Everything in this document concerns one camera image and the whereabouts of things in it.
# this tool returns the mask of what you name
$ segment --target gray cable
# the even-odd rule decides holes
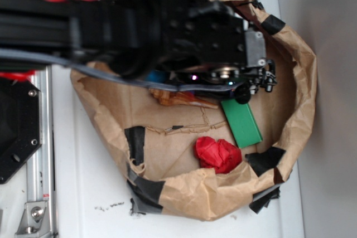
[[[141,80],[131,80],[124,79],[117,75],[109,74],[104,71],[100,71],[82,64],[76,64],[72,61],[57,57],[51,56],[47,54],[41,54],[37,52],[28,52],[21,50],[11,50],[7,48],[0,48],[0,59],[13,60],[13,61],[21,61],[26,63],[37,63],[37,64],[57,64],[65,67],[72,68],[77,70],[85,75],[108,80],[111,82],[116,82],[124,85],[132,85],[132,86],[140,86],[142,88],[152,88],[152,89],[161,89],[166,91],[209,91],[209,92],[222,92],[228,91],[237,88],[242,84],[236,83],[234,85],[169,85],[158,82],[150,82],[150,81],[141,81]]]

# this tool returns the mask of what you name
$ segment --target crumpled paper bag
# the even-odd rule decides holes
[[[259,27],[266,38],[267,56],[276,62],[278,85],[272,93],[260,90],[250,101],[263,141],[242,149],[243,159],[271,146],[285,151],[277,166],[260,176],[245,160],[228,174],[199,167],[193,153],[198,137],[235,144],[221,109],[166,107],[147,89],[93,79],[76,71],[71,74],[93,126],[128,180],[142,212],[200,220],[227,215],[251,203],[254,194],[286,181],[311,134],[317,83],[315,54],[292,28],[259,9],[254,0],[221,1]],[[95,67],[109,71],[104,64]],[[141,133],[141,140],[130,133]],[[143,154],[141,161],[133,159],[133,147]]]

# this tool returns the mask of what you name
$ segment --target black metal plate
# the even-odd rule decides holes
[[[0,79],[0,184],[40,146],[39,90],[29,81]]]

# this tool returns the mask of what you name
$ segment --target red crumpled paper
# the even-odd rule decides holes
[[[240,149],[224,139],[216,142],[211,137],[198,138],[194,152],[201,167],[214,168],[216,174],[227,174],[242,161]]]

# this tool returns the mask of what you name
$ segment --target green block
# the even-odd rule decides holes
[[[239,148],[263,140],[249,104],[239,104],[235,99],[221,102],[230,129]]]

